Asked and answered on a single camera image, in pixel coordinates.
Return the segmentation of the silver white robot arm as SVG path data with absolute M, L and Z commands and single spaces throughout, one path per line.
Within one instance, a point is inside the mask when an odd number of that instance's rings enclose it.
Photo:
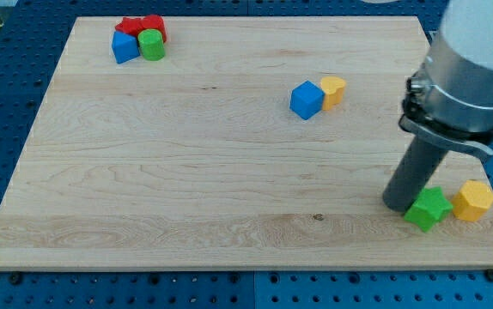
M 449 1 L 406 88 L 399 125 L 415 136 L 407 158 L 493 156 L 493 0 Z

